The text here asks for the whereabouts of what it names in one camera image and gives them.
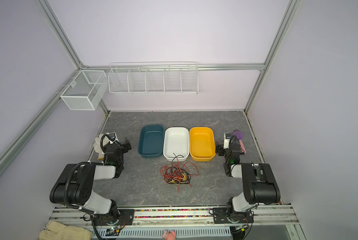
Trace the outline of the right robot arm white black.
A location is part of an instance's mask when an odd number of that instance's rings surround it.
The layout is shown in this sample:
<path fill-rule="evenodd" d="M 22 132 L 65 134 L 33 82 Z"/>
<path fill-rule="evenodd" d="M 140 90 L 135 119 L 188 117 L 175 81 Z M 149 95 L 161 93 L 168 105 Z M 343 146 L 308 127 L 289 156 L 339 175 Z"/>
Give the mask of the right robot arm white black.
<path fill-rule="evenodd" d="M 242 153 L 238 147 L 225 149 L 218 145 L 215 152 L 224 156 L 223 164 L 228 177 L 240 179 L 243 191 L 232 197 L 225 208 L 212 209 L 216 224 L 251 224 L 253 209 L 260 204 L 271 205 L 280 202 L 280 190 L 269 164 L 240 163 Z"/>

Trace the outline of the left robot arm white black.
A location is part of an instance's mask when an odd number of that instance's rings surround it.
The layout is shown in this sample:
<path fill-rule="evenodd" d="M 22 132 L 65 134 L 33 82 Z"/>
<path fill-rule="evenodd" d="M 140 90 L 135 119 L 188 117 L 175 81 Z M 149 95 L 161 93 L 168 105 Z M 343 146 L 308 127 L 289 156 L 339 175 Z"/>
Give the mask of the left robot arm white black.
<path fill-rule="evenodd" d="M 50 201 L 91 216 L 96 226 L 131 225 L 134 212 L 119 210 L 116 201 L 105 198 L 93 190 L 94 181 L 117 179 L 124 170 L 124 154 L 132 149 L 131 143 L 117 140 L 114 133 L 104 134 L 100 150 L 101 163 L 81 162 L 68 164 L 50 192 Z"/>

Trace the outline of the yellow plastic bin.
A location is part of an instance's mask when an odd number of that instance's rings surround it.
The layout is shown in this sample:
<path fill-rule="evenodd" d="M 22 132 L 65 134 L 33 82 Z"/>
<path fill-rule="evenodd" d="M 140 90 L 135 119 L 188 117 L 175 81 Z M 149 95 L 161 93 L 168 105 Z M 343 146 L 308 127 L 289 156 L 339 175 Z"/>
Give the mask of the yellow plastic bin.
<path fill-rule="evenodd" d="M 209 162 L 215 155 L 213 130 L 208 127 L 194 127 L 189 131 L 190 155 L 194 161 Z"/>

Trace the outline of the white work glove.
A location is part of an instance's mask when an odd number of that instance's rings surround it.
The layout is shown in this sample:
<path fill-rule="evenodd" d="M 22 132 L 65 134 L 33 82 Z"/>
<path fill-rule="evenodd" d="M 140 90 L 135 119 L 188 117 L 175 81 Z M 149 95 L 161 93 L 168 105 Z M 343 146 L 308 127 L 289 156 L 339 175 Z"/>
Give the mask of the white work glove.
<path fill-rule="evenodd" d="M 98 137 L 96 137 L 93 143 L 94 151 L 98 153 L 98 160 L 100 161 L 103 161 L 105 157 L 102 148 L 100 147 L 100 141 L 102 139 L 102 136 L 103 134 L 100 134 Z"/>

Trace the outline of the purple pink toy trowel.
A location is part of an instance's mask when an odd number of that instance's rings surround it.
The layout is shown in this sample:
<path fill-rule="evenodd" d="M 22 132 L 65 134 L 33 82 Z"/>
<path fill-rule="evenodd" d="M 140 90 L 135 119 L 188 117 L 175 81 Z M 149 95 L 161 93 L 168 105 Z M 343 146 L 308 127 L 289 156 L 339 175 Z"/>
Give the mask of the purple pink toy trowel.
<path fill-rule="evenodd" d="M 235 135 L 239 141 L 239 144 L 240 144 L 240 154 L 243 155 L 246 153 L 246 150 L 245 150 L 245 147 L 244 147 L 244 144 L 242 142 L 242 139 L 243 139 L 243 133 L 239 130 L 234 130 L 233 135 Z"/>

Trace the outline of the dark teal plastic bin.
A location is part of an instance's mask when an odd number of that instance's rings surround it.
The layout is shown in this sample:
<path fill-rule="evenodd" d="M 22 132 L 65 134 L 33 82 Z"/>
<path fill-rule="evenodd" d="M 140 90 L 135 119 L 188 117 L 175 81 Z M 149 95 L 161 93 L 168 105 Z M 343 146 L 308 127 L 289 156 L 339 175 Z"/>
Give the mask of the dark teal plastic bin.
<path fill-rule="evenodd" d="M 165 129 L 162 125 L 147 125 L 141 130 L 138 153 L 146 159 L 163 155 Z"/>

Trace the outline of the white plastic bin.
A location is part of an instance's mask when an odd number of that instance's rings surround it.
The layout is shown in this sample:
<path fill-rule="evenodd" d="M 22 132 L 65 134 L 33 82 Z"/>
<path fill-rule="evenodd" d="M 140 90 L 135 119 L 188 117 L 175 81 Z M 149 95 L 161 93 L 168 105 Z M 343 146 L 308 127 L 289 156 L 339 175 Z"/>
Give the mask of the white plastic bin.
<path fill-rule="evenodd" d="M 189 130 L 171 127 L 165 131 L 163 155 L 167 161 L 186 161 L 190 152 Z"/>

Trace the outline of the small white mesh basket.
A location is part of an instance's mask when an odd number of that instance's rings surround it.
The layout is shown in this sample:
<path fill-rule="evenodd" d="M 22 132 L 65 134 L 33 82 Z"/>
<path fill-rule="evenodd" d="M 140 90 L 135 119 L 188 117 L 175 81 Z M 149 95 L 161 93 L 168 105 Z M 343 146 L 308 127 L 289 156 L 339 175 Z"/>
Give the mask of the small white mesh basket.
<path fill-rule="evenodd" d="M 81 70 L 61 93 L 70 110 L 95 111 L 109 87 L 105 71 Z"/>

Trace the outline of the pink object at front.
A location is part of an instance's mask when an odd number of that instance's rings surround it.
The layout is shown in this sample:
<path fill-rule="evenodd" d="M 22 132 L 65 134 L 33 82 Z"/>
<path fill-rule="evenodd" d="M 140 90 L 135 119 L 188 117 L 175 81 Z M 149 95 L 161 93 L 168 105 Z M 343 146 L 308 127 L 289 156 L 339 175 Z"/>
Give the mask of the pink object at front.
<path fill-rule="evenodd" d="M 172 230 L 172 231 L 165 230 L 162 238 L 165 240 L 176 240 L 176 236 L 177 235 L 174 230 Z"/>

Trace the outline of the beige glove at front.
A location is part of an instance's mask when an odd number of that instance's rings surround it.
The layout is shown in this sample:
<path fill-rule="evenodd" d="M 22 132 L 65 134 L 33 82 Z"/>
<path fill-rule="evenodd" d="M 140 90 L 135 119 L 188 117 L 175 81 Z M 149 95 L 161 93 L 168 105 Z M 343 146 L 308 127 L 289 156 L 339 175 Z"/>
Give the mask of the beige glove at front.
<path fill-rule="evenodd" d="M 92 236 L 93 233 L 87 229 L 50 221 L 40 232 L 39 240 L 90 240 Z"/>

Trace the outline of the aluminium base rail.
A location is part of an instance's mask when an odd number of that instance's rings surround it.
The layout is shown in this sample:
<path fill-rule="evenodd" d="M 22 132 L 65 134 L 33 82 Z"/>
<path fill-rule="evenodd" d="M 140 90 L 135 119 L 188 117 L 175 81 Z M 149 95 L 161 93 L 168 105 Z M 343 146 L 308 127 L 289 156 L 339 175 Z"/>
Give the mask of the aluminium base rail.
<path fill-rule="evenodd" d="M 260 205 L 242 218 L 229 217 L 225 206 L 119 207 L 118 211 L 119 224 L 133 228 L 299 224 L 291 205 Z"/>

